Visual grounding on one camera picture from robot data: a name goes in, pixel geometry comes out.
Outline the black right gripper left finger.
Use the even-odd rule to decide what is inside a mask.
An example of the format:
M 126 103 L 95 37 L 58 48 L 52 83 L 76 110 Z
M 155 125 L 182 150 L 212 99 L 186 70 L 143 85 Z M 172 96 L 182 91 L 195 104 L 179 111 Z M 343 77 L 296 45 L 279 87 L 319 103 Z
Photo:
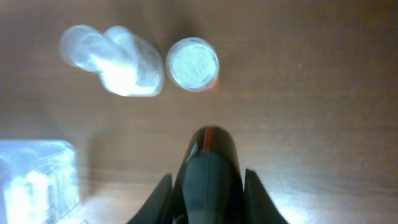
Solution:
M 162 217 L 172 191 L 172 175 L 161 178 L 156 188 L 149 195 L 142 207 L 126 224 L 156 224 L 163 223 Z

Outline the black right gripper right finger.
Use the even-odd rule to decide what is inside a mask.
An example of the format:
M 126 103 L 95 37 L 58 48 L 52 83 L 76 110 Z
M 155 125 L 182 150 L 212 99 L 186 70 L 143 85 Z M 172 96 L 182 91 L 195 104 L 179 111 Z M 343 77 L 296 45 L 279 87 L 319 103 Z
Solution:
M 254 170 L 246 169 L 244 181 L 245 222 L 248 224 L 288 224 L 278 211 Z

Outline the dark syrup bottle white cap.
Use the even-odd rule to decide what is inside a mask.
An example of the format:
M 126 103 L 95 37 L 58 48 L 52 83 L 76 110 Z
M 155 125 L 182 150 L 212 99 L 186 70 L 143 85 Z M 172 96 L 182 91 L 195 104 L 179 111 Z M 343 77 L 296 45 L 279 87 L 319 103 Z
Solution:
M 192 136 L 172 193 L 173 223 L 244 220 L 243 181 L 235 143 L 225 129 L 205 126 Z

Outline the white lotion bottle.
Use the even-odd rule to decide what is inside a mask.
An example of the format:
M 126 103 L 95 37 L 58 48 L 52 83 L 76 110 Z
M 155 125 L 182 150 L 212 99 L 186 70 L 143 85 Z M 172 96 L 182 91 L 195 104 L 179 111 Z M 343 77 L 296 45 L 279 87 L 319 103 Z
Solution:
M 124 26 L 103 33 L 87 25 L 68 28 L 60 39 L 63 60 L 96 73 L 104 89 L 126 97 L 153 97 L 164 80 L 159 51 Z

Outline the orange tube white cap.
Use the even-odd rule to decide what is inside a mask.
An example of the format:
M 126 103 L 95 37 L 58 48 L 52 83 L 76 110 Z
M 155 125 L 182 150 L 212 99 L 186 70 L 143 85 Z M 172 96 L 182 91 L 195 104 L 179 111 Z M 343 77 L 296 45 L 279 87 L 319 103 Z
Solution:
M 190 92 L 216 86 L 220 62 L 210 43 L 199 37 L 179 40 L 167 52 L 165 71 L 170 80 Z

